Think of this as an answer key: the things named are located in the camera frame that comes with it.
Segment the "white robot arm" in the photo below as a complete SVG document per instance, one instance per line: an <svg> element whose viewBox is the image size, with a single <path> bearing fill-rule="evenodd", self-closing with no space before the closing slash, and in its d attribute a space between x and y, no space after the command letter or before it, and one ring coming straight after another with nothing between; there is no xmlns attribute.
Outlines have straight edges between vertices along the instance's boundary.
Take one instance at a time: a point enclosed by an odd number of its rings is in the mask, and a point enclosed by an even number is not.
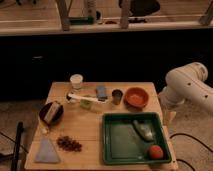
<svg viewBox="0 0 213 171"><path fill-rule="evenodd" d="M190 100L213 115L213 88L205 84L207 77L208 70L200 62L170 70L165 76L166 86L159 94L161 104L173 108Z"/></svg>

